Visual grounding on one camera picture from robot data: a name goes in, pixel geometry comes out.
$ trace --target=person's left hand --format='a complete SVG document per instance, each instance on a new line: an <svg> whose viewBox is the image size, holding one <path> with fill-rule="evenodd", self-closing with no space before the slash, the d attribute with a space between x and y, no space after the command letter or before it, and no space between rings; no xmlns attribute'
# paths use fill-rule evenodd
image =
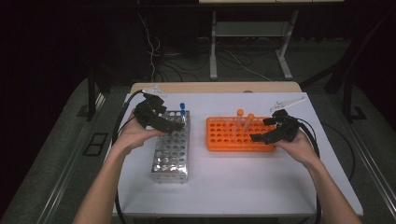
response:
<svg viewBox="0 0 396 224"><path fill-rule="evenodd" d="M113 145L114 148L119 148L125 156L131 153L132 149L143 146L149 138L165 134L155 129L146 130L143 128L137 122L133 112L128 120L129 122L122 128L119 138Z"/></svg>

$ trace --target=test tube rack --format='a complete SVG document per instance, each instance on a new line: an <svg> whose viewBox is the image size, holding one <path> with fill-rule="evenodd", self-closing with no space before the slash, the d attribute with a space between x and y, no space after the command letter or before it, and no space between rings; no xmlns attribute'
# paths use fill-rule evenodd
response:
<svg viewBox="0 0 396 224"><path fill-rule="evenodd" d="M160 136L155 147L151 177L157 183L186 183L187 158L190 142L190 111L182 118L180 111L166 111L164 119L184 122L181 131Z"/></svg>
<svg viewBox="0 0 396 224"><path fill-rule="evenodd" d="M264 125L263 119L255 117L248 129L243 132L246 117L241 118L241 124L236 127L236 117L209 117L206 119L206 144L210 151L256 151L271 152L276 147L265 145L264 142L252 142L250 134L268 133L275 125Z"/></svg>

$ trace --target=white table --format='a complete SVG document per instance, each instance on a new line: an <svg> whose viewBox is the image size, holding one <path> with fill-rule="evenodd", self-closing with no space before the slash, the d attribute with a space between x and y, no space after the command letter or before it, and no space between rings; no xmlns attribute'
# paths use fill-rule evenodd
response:
<svg viewBox="0 0 396 224"><path fill-rule="evenodd" d="M120 207L134 217L298 217L316 213L316 191L305 168L283 149L275 152L211 152L205 144L205 119L234 116L238 108L271 116L276 101L305 97L287 108L315 129L321 158L359 216L361 204L335 157L325 132L303 92L169 93L169 110L181 102L191 113L191 138L186 184L158 184L150 177L156 138L126 158L119 184ZM132 100L132 108L144 100Z"/></svg>

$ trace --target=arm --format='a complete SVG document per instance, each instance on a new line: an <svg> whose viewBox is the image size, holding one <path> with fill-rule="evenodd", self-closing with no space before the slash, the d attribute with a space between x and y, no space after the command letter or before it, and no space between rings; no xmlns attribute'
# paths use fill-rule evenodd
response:
<svg viewBox="0 0 396 224"><path fill-rule="evenodd" d="M326 223L361 223L324 164L315 154L305 133L299 130L292 142L279 141L274 145L284 148L308 170L317 190Z"/></svg>
<svg viewBox="0 0 396 224"><path fill-rule="evenodd" d="M133 148L153 136L162 135L157 130L146 130L133 119L122 129L118 140L110 149L107 158L86 194L73 223L110 223L120 172L125 157Z"/></svg>

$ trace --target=orange test tube rack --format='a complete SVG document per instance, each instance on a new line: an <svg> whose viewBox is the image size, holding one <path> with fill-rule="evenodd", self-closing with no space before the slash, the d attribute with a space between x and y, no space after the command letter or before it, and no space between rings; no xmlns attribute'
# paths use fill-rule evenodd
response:
<svg viewBox="0 0 396 224"><path fill-rule="evenodd" d="M275 125L265 126L262 122L268 117L255 117L251 121L246 132L243 127L247 121L242 117L241 126L236 127L236 117L209 117L206 119L206 144L210 151L256 151L271 152L275 151L273 145L265 145L264 142L252 142L250 134L268 133L275 128Z"/></svg>

